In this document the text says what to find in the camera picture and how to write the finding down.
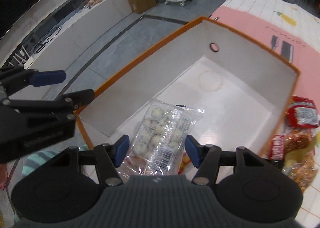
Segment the red and white package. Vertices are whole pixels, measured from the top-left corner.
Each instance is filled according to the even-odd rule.
[[[281,160],[284,158],[285,135],[275,135],[271,141],[270,159]]]
[[[288,125],[291,127],[312,128],[319,127],[318,111],[314,102],[307,98],[292,97],[287,111]]]

